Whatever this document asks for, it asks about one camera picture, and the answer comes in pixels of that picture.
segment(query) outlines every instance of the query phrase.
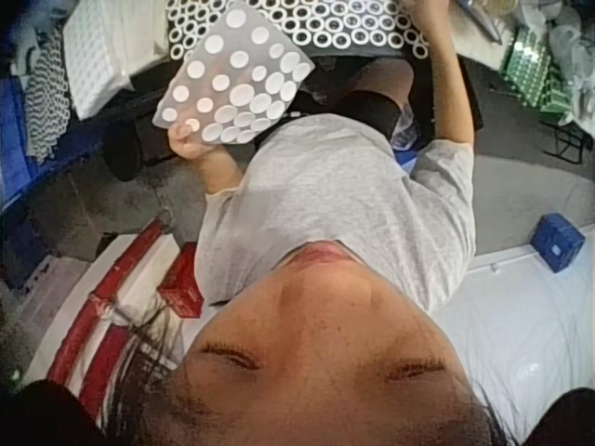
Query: black shorts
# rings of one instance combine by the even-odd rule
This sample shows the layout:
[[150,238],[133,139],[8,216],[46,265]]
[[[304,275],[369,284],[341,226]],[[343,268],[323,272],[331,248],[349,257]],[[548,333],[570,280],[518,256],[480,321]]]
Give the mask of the black shorts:
[[[295,112],[297,112],[298,116],[291,117]],[[260,145],[282,125],[305,116],[322,113],[332,113],[338,116],[344,116],[354,121],[359,121],[362,124],[369,125],[384,135],[384,138],[386,138],[388,142],[392,139],[392,132],[401,117],[401,109],[392,99],[372,91],[352,91],[331,109],[318,110],[316,112],[304,112],[299,106],[299,101],[295,101],[287,111],[286,116],[284,116],[277,124],[268,128],[256,137],[255,145],[257,150]]]
[[331,113],[359,121],[374,128],[387,139],[401,117],[401,109],[390,98],[372,91],[352,91],[343,98]]

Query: closed eye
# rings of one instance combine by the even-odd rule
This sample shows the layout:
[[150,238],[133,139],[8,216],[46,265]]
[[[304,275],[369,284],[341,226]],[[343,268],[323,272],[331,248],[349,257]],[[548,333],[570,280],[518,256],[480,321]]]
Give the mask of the closed eye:
[[446,367],[442,359],[402,360],[393,364],[387,376],[389,381],[413,379],[422,374],[444,372]]
[[209,353],[221,356],[228,361],[239,365],[246,370],[259,370],[260,365],[256,358],[243,348],[238,348],[230,344],[224,343],[209,343],[201,348],[203,353]]

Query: eyelash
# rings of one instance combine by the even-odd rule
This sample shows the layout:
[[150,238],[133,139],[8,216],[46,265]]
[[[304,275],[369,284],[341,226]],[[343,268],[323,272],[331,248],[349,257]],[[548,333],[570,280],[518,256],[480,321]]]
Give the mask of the eyelash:
[[443,360],[430,358],[419,362],[399,365],[398,370],[390,373],[388,379],[411,379],[420,376],[423,373],[439,372],[445,368]]
[[223,356],[227,360],[245,368],[246,370],[258,370],[260,365],[254,356],[243,348],[238,348],[223,342],[207,343],[201,348],[203,353],[212,353]]

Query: blue box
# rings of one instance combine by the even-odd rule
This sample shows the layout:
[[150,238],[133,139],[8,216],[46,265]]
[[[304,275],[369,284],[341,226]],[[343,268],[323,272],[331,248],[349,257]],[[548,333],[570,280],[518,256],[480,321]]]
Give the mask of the blue box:
[[583,244],[585,236],[557,213],[542,216],[531,239],[531,245],[554,272],[568,267]]

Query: red box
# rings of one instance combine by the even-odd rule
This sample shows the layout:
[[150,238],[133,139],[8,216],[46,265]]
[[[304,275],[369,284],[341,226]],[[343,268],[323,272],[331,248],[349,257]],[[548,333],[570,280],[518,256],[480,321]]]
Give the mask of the red box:
[[203,297],[194,279],[196,243],[182,246],[157,291],[181,318],[200,318]]

